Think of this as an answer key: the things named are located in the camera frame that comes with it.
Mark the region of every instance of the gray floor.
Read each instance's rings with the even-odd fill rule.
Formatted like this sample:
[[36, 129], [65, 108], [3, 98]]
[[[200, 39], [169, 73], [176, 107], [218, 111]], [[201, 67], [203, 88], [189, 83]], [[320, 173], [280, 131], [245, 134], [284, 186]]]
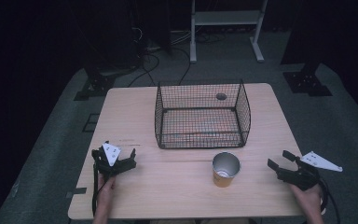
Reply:
[[[301, 64], [280, 65], [290, 33], [262, 33], [260, 48], [264, 63], [255, 60], [250, 34], [227, 35], [223, 41], [198, 45], [198, 62], [192, 64], [185, 79], [242, 78], [246, 83], [266, 82], [276, 93], [282, 110], [303, 154], [310, 151], [344, 168], [343, 173], [321, 170], [336, 199], [341, 223], [358, 223], [358, 105], [352, 100], [333, 71], [321, 65], [317, 77], [333, 93], [327, 97], [309, 97], [291, 93], [282, 72], [297, 71]], [[188, 43], [177, 48], [188, 52]], [[186, 55], [175, 49], [173, 55], [154, 53], [158, 67], [150, 72], [154, 83], [179, 80], [188, 67]], [[145, 57], [145, 67], [157, 60]], [[117, 79], [115, 88], [127, 87], [144, 70]], [[0, 223], [90, 223], [69, 220], [71, 194], [89, 148], [92, 133], [83, 132], [90, 114], [99, 113], [103, 97], [74, 101], [85, 84], [83, 70], [74, 74], [51, 113], [34, 149], [24, 164], [12, 192], [0, 210]], [[131, 86], [154, 85], [142, 76]], [[324, 215], [326, 223], [336, 223], [330, 203]], [[257, 223], [302, 223], [303, 217], [256, 217]], [[115, 220], [111, 223], [123, 223]]]

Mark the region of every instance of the white shelf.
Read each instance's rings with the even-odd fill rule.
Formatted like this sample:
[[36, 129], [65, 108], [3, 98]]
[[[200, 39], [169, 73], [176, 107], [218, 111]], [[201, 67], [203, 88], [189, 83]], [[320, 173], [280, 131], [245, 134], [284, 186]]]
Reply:
[[243, 25], [257, 24], [259, 10], [196, 12], [195, 25]]

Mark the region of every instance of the white marker tag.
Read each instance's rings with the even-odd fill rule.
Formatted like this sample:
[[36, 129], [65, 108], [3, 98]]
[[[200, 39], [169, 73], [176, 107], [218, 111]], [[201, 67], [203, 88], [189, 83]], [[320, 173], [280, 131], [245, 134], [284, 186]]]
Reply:
[[118, 155], [121, 152], [120, 148], [107, 143], [103, 143], [103, 149], [105, 151], [106, 158], [109, 161], [109, 165], [113, 166], [118, 158]]
[[328, 161], [325, 158], [317, 155], [313, 151], [308, 153], [307, 155], [303, 156], [301, 158], [301, 160], [311, 166], [323, 168], [326, 170], [332, 170], [332, 171], [337, 171], [337, 172], [342, 172], [342, 170], [343, 170], [341, 166], [335, 165], [331, 161]]

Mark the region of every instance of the paper cup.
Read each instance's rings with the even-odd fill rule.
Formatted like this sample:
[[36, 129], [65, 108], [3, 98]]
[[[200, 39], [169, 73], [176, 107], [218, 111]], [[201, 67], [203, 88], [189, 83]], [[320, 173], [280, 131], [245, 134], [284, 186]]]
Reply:
[[229, 152], [221, 152], [214, 156], [213, 162], [213, 182], [217, 187], [228, 187], [234, 176], [241, 169], [241, 162]]

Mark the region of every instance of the black wire basket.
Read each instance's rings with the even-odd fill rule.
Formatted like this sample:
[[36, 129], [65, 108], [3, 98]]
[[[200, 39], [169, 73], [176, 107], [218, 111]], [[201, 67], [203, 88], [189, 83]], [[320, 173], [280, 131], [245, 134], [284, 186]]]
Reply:
[[155, 134], [160, 148], [245, 146], [251, 111], [241, 80], [180, 84], [158, 84]]

